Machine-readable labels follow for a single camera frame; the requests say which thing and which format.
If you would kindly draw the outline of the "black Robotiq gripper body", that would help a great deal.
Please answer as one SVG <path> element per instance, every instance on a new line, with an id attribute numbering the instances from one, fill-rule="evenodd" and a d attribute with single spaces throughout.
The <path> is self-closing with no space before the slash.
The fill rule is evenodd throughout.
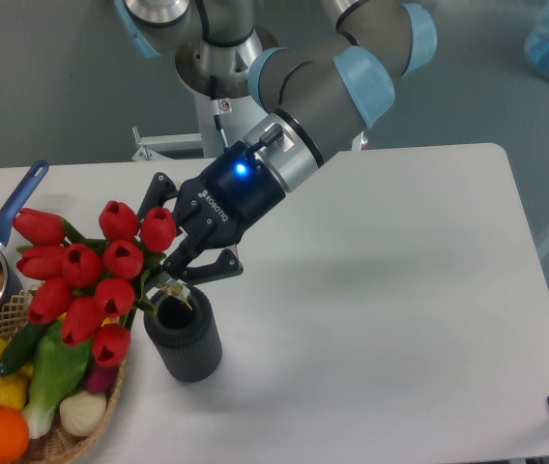
<path id="1" fill-rule="evenodd" d="M 181 247 L 201 253 L 235 245 L 284 198 L 284 189 L 255 150 L 238 141 L 181 184 L 172 212 L 187 234 Z"/>

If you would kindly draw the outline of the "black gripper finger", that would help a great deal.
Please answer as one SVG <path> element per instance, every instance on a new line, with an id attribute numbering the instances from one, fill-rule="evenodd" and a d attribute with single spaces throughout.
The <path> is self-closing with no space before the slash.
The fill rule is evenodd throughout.
<path id="1" fill-rule="evenodd" d="M 166 203 L 179 196 L 179 186 L 165 173 L 157 172 L 148 186 L 137 212 L 137 218 L 142 222 L 154 208 L 162 208 Z"/>
<path id="2" fill-rule="evenodd" d="M 195 247 L 191 238 L 183 239 L 160 265 L 160 283 L 181 281 L 197 285 L 239 276 L 244 271 L 236 245 L 222 248 L 212 263 L 192 267 L 190 264 L 201 253 L 202 249 Z"/>

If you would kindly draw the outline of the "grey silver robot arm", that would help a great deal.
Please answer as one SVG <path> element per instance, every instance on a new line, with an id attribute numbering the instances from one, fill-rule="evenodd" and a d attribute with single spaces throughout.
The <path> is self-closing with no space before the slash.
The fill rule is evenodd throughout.
<path id="1" fill-rule="evenodd" d="M 174 204 L 185 237 L 147 278 L 197 284 L 238 275 L 244 233 L 393 105 L 396 78 L 426 65 L 435 23 L 416 3 L 327 1 L 332 36 L 279 47 L 249 1 L 119 1 L 147 56 L 176 55 L 185 85 L 209 102 L 211 163 L 178 186 L 153 182 L 145 207 Z"/>

